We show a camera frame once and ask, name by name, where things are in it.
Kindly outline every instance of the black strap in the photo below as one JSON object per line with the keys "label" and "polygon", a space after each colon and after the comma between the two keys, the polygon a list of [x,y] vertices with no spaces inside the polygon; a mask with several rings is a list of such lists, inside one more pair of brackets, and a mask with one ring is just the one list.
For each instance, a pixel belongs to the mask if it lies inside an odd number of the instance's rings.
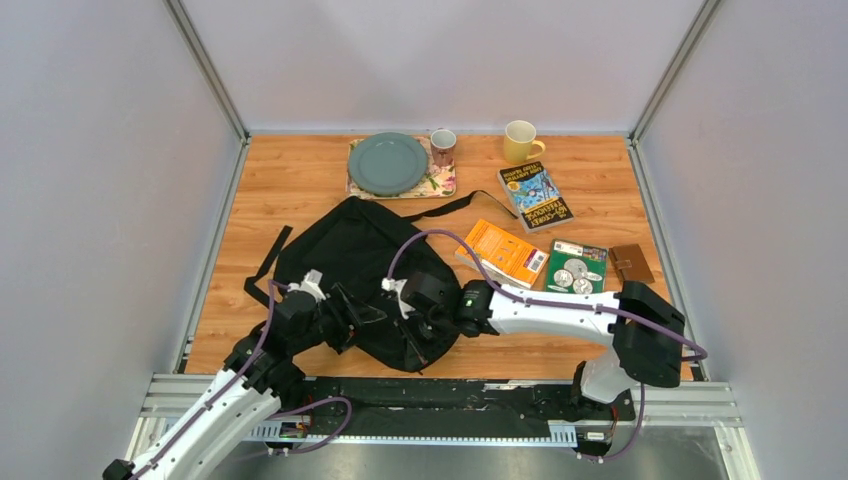
{"label": "black strap", "polygon": [[271,250],[268,251],[268,255],[265,256],[265,260],[262,260],[262,264],[259,265],[259,270],[256,271],[256,275],[244,279],[244,291],[262,305],[268,305],[270,298],[265,291],[256,286],[256,282],[265,275],[268,275],[268,272],[271,271],[271,264],[274,263],[274,260],[276,260],[280,255],[280,252],[283,250],[283,245],[286,244],[286,240],[288,240],[289,235],[291,235],[291,231],[292,228],[290,226],[286,225],[283,227],[283,230],[280,231],[280,234],[277,236],[277,240],[274,242]]}
{"label": "black strap", "polygon": [[463,209],[463,208],[467,207],[468,205],[471,205],[471,199],[474,198],[474,195],[476,195],[478,193],[482,193],[482,194],[486,195],[487,197],[491,198],[492,200],[494,200],[495,202],[497,202],[498,205],[500,205],[504,209],[504,211],[509,214],[510,217],[512,217],[514,219],[518,218],[518,216],[516,216],[514,213],[512,213],[512,210],[510,210],[506,205],[501,203],[500,200],[493,197],[489,192],[487,192],[485,190],[474,190],[473,192],[469,193],[468,195],[466,195],[462,198],[457,198],[456,200],[448,202],[448,203],[442,205],[441,207],[436,207],[436,208],[427,210],[425,212],[418,213],[416,215],[410,215],[408,217],[403,217],[403,219],[408,220],[410,223],[414,223],[414,222],[417,222],[418,220],[421,220],[424,217],[431,217],[432,218],[432,217],[441,217],[442,215],[447,215],[449,213]]}

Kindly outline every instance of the wooden tabletop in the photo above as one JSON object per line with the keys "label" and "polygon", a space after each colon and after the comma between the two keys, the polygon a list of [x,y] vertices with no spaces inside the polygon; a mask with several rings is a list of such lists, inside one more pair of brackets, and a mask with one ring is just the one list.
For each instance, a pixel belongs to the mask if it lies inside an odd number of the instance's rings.
{"label": "wooden tabletop", "polygon": [[[206,302],[188,359],[186,373],[221,368],[233,344],[267,316],[242,290],[256,273],[284,225],[299,235],[345,199],[348,143],[357,136],[257,136],[253,138],[233,209],[224,233]],[[445,228],[465,236],[480,218],[547,251],[554,238],[611,247],[638,243],[656,282],[651,287],[668,299],[665,279],[642,206],[624,140],[620,137],[541,137],[547,152],[540,157],[576,219],[535,234],[485,198],[439,218],[416,223],[420,229]],[[460,136],[455,153],[457,192],[453,198],[484,189],[507,203],[496,171],[503,137]],[[399,215],[427,210],[448,199],[397,199],[382,203]],[[480,278],[454,256],[457,245],[446,237],[427,241],[456,271],[460,284]],[[543,275],[536,282],[541,289]],[[621,287],[613,270],[606,289]],[[586,341],[539,334],[460,337],[444,357],[423,371],[425,377],[497,379],[570,379],[577,364],[599,356],[605,347]],[[307,375],[418,376],[392,370],[358,349],[337,355],[326,345],[295,359]],[[684,378],[691,378],[685,369]]]}

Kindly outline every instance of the floral placemat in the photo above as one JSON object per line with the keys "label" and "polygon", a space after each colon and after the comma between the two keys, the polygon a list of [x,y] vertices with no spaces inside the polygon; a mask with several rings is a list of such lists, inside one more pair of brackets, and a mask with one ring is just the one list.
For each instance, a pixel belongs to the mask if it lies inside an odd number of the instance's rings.
{"label": "floral placemat", "polygon": [[[436,198],[436,197],[450,197],[454,193],[456,193],[456,172],[454,169],[454,162],[451,161],[449,164],[444,167],[440,167],[435,164],[433,161],[433,154],[430,152],[430,139],[427,137],[413,137],[421,143],[421,146],[424,147],[424,150],[427,151],[427,173],[421,178],[421,181],[418,182],[418,185],[412,187],[411,190],[408,190],[403,193],[399,193],[397,195],[375,195],[371,192],[366,192],[365,190],[359,188],[359,185],[350,178],[350,174],[347,176],[347,193],[349,195],[365,198],[365,199],[390,199],[390,198]],[[365,140],[364,138],[358,138],[350,142],[350,152],[353,152],[353,149],[359,145],[359,142]]]}

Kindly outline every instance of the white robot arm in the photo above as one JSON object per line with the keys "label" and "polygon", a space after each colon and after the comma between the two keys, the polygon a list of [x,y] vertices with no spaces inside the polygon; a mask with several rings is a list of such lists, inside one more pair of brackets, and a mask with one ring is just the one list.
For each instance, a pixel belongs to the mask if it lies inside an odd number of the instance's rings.
{"label": "white robot arm", "polygon": [[[276,310],[287,322],[310,323],[315,328],[288,338],[291,342],[285,353],[263,350],[255,329],[237,343],[225,368],[179,423],[132,462],[113,462],[103,478],[205,478],[250,430],[280,409],[280,399],[294,382],[302,380],[302,372],[291,363],[293,354],[337,334],[330,331],[329,324],[315,320],[319,304],[328,298],[319,282],[320,273],[311,271],[301,284],[289,286]],[[578,409],[577,404],[610,404],[640,382],[675,387],[680,381],[680,344],[612,313],[638,311],[653,322],[682,332],[680,312],[639,283],[625,283],[618,293],[569,295],[528,292],[511,286],[495,290],[486,282],[474,280],[462,289],[458,302],[447,305],[451,312],[447,318],[420,314],[433,312],[434,306],[445,307],[443,285],[427,274],[384,282],[383,287],[396,293],[406,321],[423,322],[415,326],[419,330],[447,326],[469,337],[533,332],[578,337],[607,346],[604,355],[581,363],[574,374],[571,398]],[[533,302],[519,301],[526,296]],[[563,302],[574,307],[552,306]],[[256,357],[256,361],[245,370],[248,357]]]}

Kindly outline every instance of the white wall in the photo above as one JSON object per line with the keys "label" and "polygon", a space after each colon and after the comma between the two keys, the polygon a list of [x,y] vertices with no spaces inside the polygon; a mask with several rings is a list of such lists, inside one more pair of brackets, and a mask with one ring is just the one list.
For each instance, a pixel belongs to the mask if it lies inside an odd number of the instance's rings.
{"label": "white wall", "polygon": [[161,1],[2,2],[0,84],[0,478],[100,478],[238,144]]}
{"label": "white wall", "polygon": [[701,0],[185,0],[252,130],[629,130]]}
{"label": "white wall", "polygon": [[848,3],[724,2],[643,143],[763,478],[848,478]]}

